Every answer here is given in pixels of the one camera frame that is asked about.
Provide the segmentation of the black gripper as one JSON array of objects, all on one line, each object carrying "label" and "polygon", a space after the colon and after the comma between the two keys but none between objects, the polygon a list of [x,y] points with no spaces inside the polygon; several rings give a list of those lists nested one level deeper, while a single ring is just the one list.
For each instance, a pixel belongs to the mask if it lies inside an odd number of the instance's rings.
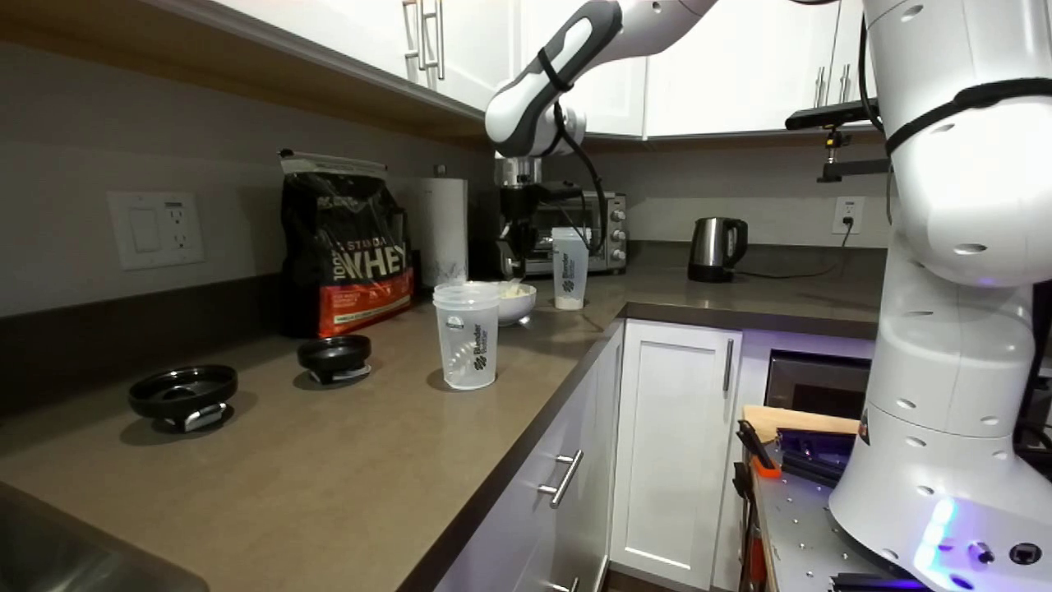
[{"label": "black gripper", "polygon": [[579,187],[572,184],[518,184],[499,191],[499,270],[506,278],[521,278],[526,261],[534,252],[539,228],[534,211],[541,204],[568,204],[579,198]]}]

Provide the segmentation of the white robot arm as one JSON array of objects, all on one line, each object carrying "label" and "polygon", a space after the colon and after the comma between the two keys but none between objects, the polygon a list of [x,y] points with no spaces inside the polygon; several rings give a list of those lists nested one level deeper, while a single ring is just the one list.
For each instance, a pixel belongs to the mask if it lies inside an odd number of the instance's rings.
[{"label": "white robot arm", "polygon": [[1016,455],[1052,280],[1047,0],[860,0],[860,20],[894,206],[829,513],[931,592],[1052,592],[1052,484]]}]

